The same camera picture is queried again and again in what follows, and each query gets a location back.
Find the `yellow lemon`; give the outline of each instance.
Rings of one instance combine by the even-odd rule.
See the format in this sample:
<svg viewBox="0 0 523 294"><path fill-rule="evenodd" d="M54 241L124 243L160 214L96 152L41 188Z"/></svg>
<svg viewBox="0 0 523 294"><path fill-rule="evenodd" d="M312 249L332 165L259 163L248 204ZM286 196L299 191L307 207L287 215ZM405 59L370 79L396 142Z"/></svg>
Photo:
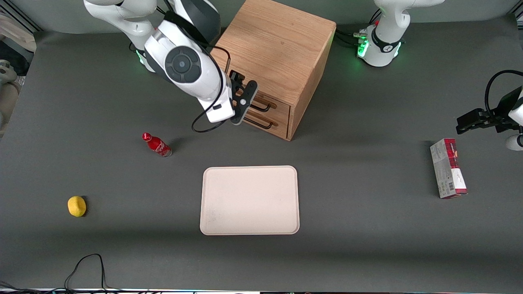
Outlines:
<svg viewBox="0 0 523 294"><path fill-rule="evenodd" d="M85 210L87 210L85 200L80 196L73 196L69 198L69 201L67 201L67 207L69 208L69 213L77 218L83 216Z"/></svg>

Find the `gray wall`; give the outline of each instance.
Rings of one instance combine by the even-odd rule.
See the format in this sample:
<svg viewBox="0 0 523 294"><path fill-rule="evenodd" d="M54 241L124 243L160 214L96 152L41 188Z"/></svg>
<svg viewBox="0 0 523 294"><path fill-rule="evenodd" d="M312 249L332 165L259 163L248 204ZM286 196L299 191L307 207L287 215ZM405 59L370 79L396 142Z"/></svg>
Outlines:
<svg viewBox="0 0 523 294"><path fill-rule="evenodd" d="M210 0L226 26L244 0ZM376 11L372 0L277 0L280 3L331 19L339 24L368 22ZM45 30L68 33L112 32L113 26L91 17L82 0L13 0ZM443 4L412 9L414 22L485 20L506 14L518 0L447 0ZM150 16L154 25L160 13Z"/></svg>

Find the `green led light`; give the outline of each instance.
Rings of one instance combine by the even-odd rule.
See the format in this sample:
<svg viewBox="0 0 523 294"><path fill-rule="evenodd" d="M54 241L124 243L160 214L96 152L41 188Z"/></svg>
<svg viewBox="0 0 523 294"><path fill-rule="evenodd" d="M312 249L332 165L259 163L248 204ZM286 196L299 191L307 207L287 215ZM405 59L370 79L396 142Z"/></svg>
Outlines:
<svg viewBox="0 0 523 294"><path fill-rule="evenodd" d="M367 49L369 48L369 41L365 40L362 44L360 44L358 48L358 55L360 57L364 57L365 53L367 53Z"/></svg>
<svg viewBox="0 0 523 294"><path fill-rule="evenodd" d="M140 58L140 63L143 64L142 56L138 53L138 50L136 50L136 55Z"/></svg>
<svg viewBox="0 0 523 294"><path fill-rule="evenodd" d="M397 45L396 53L394 53L394 57L397 56L397 54L400 52L401 42Z"/></svg>

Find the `table surface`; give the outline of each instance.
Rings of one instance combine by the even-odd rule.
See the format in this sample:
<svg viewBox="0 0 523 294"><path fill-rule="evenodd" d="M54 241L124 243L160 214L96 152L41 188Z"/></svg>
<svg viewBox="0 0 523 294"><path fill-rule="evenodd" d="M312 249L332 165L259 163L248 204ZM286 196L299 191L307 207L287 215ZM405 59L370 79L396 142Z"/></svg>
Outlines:
<svg viewBox="0 0 523 294"><path fill-rule="evenodd" d="M41 35L0 143L1 280L59 287L100 253L119 288L523 292L523 153L508 133L455 131L494 73L522 68L514 17L413 24L405 38L381 69L336 42L287 142L247 124L192 133L198 102L147 72L123 34ZM493 103L520 85L500 77ZM174 155L150 152L146 131ZM437 196L428 149L445 137L469 189L453 200ZM251 165L296 167L298 233L203 235L203 172ZM87 217L69 215L73 195ZM88 259L71 285L99 279Z"/></svg>

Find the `drawer handle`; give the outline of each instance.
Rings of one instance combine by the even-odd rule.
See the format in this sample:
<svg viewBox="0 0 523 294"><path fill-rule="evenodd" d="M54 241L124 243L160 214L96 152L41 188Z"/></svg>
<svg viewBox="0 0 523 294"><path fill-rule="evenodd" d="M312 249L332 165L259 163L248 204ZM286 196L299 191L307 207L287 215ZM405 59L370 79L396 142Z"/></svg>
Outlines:
<svg viewBox="0 0 523 294"><path fill-rule="evenodd" d="M253 125L259 126L260 128L262 128L262 129L264 129L264 130L268 130L268 129L270 129L270 127L272 127L272 122L269 123L268 126L264 126L264 125L262 125L261 123L258 123L258 122L256 122L256 121L251 120L250 118L244 118L244 120L246 120L246 121L252 123Z"/></svg>
<svg viewBox="0 0 523 294"><path fill-rule="evenodd" d="M251 104L251 107L258 110L259 112L268 112L270 109L270 104L268 104L267 107L265 107L265 108L261 108L261 107L258 107L256 105L252 105L252 104Z"/></svg>

